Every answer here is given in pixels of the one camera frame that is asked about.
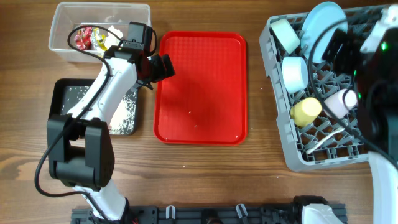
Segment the yellow clear candy wrapper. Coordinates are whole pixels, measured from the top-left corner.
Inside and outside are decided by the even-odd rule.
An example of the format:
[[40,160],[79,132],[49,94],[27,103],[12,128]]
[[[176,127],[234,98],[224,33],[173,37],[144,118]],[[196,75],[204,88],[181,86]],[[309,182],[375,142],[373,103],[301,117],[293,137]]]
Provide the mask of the yellow clear candy wrapper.
[[90,35],[90,42],[92,49],[97,52],[104,52],[108,48],[105,46],[106,36],[104,34],[100,34],[99,28],[92,28]]

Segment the light blue plate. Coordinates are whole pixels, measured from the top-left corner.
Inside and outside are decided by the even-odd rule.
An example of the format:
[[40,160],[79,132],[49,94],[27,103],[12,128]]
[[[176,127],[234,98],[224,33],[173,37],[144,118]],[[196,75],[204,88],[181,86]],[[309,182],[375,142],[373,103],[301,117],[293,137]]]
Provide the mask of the light blue plate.
[[[303,23],[303,35],[300,39],[301,48],[307,46],[307,49],[303,53],[307,59],[309,59],[310,51],[312,50],[313,44],[318,39],[319,35],[328,26],[343,19],[346,19],[344,11],[342,10],[342,8],[339,7],[339,5],[334,2],[323,2],[317,5],[314,9],[312,9],[312,11],[309,13]],[[346,21],[332,28],[322,37],[315,49],[312,60],[313,63],[324,62],[324,60],[322,59],[322,55],[325,52],[326,47],[329,44],[332,35],[336,29],[340,29],[344,33],[347,33],[348,22]]]

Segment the light blue bowl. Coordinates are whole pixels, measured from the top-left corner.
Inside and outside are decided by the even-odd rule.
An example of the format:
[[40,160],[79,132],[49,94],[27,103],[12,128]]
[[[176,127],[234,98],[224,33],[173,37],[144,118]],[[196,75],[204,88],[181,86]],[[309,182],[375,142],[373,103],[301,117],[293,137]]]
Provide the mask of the light blue bowl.
[[282,61],[282,78],[289,94],[308,86],[307,64],[302,57],[285,57]]

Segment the red snack wrapper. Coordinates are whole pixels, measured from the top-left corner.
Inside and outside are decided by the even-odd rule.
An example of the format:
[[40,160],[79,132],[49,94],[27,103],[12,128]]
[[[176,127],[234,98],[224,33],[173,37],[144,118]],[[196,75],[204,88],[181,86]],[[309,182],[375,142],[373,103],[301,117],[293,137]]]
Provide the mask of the red snack wrapper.
[[76,46],[80,50],[89,50],[91,49],[91,33],[92,27],[84,27],[77,31],[77,35],[74,37],[74,41]]

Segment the pink plastic cup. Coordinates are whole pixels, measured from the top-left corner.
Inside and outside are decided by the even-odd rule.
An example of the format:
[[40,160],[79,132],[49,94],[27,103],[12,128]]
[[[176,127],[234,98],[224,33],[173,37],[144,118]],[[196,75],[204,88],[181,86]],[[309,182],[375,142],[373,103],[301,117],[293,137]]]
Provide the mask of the pink plastic cup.
[[341,119],[348,114],[349,110],[357,106],[358,100],[353,90],[342,89],[329,96],[325,104],[338,119]]

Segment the green bowl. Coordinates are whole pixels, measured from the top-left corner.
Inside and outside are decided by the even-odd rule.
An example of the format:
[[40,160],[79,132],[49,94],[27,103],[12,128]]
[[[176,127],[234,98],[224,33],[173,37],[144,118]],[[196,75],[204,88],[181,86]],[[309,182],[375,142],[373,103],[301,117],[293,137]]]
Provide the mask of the green bowl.
[[300,39],[287,19],[271,23],[271,29],[288,54],[291,54],[300,45]]

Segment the white rice grains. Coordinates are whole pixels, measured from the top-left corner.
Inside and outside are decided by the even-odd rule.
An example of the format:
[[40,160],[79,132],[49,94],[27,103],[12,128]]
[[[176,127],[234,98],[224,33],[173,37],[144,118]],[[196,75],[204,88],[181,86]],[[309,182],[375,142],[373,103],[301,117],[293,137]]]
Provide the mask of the white rice grains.
[[[63,89],[60,114],[64,115],[86,94],[89,86],[66,86]],[[109,126],[111,135],[131,135],[135,129],[137,91],[128,90],[121,100]]]

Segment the yellow plastic cup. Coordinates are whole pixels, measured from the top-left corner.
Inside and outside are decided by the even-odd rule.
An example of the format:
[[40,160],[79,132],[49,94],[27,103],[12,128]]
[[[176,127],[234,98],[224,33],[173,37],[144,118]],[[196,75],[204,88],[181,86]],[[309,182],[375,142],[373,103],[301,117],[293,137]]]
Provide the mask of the yellow plastic cup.
[[290,117],[295,125],[305,127],[318,117],[322,109],[321,103],[316,98],[308,97],[290,109]]

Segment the white plastic spoon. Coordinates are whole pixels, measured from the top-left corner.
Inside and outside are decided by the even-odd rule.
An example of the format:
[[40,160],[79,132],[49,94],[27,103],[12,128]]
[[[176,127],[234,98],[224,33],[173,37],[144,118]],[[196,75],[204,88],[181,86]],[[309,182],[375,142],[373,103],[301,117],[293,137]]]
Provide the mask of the white plastic spoon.
[[325,136],[322,140],[318,141],[316,143],[316,145],[314,145],[312,148],[308,149],[305,151],[306,154],[311,154],[314,150],[318,149],[324,142],[326,142],[327,140],[329,140],[332,136],[334,136],[335,134],[338,134],[342,131],[344,131],[345,128],[344,127],[339,127],[337,129],[335,129],[334,131],[332,131],[331,133],[329,133],[327,136]]

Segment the white tissue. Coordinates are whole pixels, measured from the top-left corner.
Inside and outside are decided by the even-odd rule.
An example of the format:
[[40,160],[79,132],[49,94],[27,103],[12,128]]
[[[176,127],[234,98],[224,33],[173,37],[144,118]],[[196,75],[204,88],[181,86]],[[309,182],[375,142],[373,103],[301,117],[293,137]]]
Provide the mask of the white tissue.
[[122,37],[123,33],[114,26],[111,26],[108,29],[108,36],[105,38],[104,46],[108,49],[112,45],[118,45]]

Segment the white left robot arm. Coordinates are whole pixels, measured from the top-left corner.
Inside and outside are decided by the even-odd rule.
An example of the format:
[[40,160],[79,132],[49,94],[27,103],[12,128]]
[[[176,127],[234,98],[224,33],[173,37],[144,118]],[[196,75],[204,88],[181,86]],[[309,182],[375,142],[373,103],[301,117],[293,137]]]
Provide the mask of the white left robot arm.
[[130,22],[126,39],[104,52],[99,75],[85,96],[66,114],[47,121],[48,148],[34,177],[36,190],[52,198],[82,195],[93,223],[137,223],[129,201],[119,193],[112,174],[114,151],[109,125],[127,91],[175,75],[170,57],[155,54],[155,30]]

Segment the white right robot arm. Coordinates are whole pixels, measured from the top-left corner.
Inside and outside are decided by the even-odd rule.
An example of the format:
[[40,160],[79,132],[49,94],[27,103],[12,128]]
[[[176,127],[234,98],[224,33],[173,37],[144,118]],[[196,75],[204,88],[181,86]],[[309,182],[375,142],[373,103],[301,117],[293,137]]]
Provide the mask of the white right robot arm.
[[397,5],[379,15],[347,17],[339,5],[323,2],[302,26],[311,88],[314,63],[351,75],[358,101],[358,130],[348,127],[316,91],[324,109],[368,148],[373,178],[373,222],[397,223]]

